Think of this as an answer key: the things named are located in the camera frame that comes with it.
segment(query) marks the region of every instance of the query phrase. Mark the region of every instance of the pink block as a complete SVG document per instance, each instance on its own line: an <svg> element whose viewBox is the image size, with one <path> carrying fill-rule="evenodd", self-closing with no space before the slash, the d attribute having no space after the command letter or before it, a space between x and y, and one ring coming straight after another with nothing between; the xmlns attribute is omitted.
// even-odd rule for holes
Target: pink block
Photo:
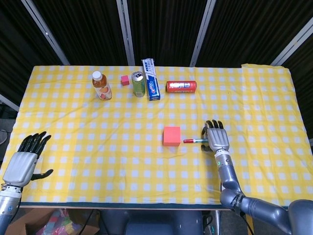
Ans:
<svg viewBox="0 0 313 235"><path fill-rule="evenodd" d="M180 145L180 127L165 126L163 132L164 146L179 146Z"/></svg>
<svg viewBox="0 0 313 235"><path fill-rule="evenodd" d="M129 85L129 79L127 75L121 76L121 83L123 86Z"/></svg>

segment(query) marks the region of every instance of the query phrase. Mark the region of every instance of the white bottle cap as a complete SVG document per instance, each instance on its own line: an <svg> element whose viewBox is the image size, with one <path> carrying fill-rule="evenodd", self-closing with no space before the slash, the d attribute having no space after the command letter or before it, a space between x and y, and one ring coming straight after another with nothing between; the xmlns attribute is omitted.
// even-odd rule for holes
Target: white bottle cap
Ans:
<svg viewBox="0 0 313 235"><path fill-rule="evenodd" d="M95 71L92 73L92 78L95 81L100 81L102 79L102 73L100 73L99 71Z"/></svg>

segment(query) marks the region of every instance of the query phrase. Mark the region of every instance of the toothpaste box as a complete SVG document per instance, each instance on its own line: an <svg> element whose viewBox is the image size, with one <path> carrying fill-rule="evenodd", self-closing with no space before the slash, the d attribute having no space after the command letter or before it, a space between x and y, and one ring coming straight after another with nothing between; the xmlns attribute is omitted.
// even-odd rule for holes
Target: toothpaste box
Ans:
<svg viewBox="0 0 313 235"><path fill-rule="evenodd" d="M149 100L160 100L160 90L158 88L156 70L153 59L142 60L143 68L146 74L146 83Z"/></svg>

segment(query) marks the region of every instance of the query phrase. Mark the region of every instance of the red can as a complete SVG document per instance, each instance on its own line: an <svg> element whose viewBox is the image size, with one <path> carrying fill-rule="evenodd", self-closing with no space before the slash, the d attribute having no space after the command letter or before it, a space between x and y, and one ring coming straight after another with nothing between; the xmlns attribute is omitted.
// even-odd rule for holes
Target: red can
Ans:
<svg viewBox="0 0 313 235"><path fill-rule="evenodd" d="M168 93L187 92L194 93L197 88L196 81L167 81L166 90Z"/></svg>

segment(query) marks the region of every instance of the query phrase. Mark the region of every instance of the soda can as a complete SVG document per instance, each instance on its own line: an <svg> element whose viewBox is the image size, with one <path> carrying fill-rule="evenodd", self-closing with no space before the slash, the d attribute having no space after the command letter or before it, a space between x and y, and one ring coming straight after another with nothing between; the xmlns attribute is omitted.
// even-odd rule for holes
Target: soda can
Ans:
<svg viewBox="0 0 313 235"><path fill-rule="evenodd" d="M196 81L167 81L166 90L168 93L194 93L196 92Z"/></svg>
<svg viewBox="0 0 313 235"><path fill-rule="evenodd" d="M134 88L134 94L137 97L143 97L145 95L145 79L140 71L133 72L132 83Z"/></svg>

